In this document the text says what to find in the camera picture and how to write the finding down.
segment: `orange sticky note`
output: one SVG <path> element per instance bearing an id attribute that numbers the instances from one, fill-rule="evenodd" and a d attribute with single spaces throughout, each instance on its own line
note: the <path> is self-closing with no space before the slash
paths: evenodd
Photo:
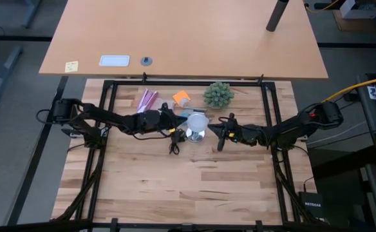
<path id="1" fill-rule="evenodd" d="M 176 103 L 179 105 L 180 104 L 180 101 L 181 99 L 188 99 L 188 100 L 191 100 L 191 98 L 188 96 L 188 93 L 186 93 L 185 91 L 179 91 L 177 94 L 173 95 L 173 99 L 176 101 Z"/>

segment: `succulent plant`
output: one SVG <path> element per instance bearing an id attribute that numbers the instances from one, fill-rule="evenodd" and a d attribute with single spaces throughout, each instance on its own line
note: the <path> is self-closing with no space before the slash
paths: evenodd
<path id="1" fill-rule="evenodd" d="M 228 83 L 215 82 L 203 94 L 204 102 L 211 108 L 225 108 L 234 98 Z"/>

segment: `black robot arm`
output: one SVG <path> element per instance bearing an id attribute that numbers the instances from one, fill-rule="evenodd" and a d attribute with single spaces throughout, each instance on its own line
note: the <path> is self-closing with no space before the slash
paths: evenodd
<path id="1" fill-rule="evenodd" d="M 85 146 L 91 148 L 100 148 L 104 145 L 104 139 L 103 131 L 90 126 L 85 121 L 88 119 L 102 122 L 109 127 L 117 127 L 127 135 L 171 130 L 187 120 L 186 117 L 175 115 L 166 103 L 159 109 L 160 112 L 147 110 L 144 113 L 125 116 L 100 109 L 90 103 L 83 103 L 78 99 L 61 99 L 55 103 L 53 109 L 50 112 L 53 115 L 53 123 L 70 125 L 74 131 L 84 136 Z"/>
<path id="2" fill-rule="evenodd" d="M 218 151 L 223 149 L 225 140 L 240 142 L 249 146 L 260 144 L 267 148 L 289 150 L 299 137 L 311 136 L 317 129 L 329 130 L 343 123 L 338 105 L 333 102 L 313 104 L 296 116 L 272 127 L 254 124 L 239 125 L 230 113 L 228 118 L 221 117 L 220 124 L 209 124 L 219 138 Z"/>

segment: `white card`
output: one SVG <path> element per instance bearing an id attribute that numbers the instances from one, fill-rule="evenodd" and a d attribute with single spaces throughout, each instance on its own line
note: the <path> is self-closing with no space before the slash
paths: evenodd
<path id="1" fill-rule="evenodd" d="M 126 67 L 129 65 L 128 55 L 103 55 L 100 57 L 99 66 Z"/>

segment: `yellow sticky note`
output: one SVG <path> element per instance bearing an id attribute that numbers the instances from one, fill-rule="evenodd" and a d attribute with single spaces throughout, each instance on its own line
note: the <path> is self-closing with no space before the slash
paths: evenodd
<path id="1" fill-rule="evenodd" d="M 65 64 L 65 72 L 76 72 L 78 71 L 78 61 L 68 62 Z"/>
<path id="2" fill-rule="evenodd" d="M 173 99 L 176 101 L 176 103 L 179 105 L 180 104 L 180 101 L 181 99 L 188 99 L 188 100 L 191 100 L 191 98 L 188 96 L 188 93 L 186 93 L 185 91 L 179 91 L 177 94 L 173 95 Z"/>

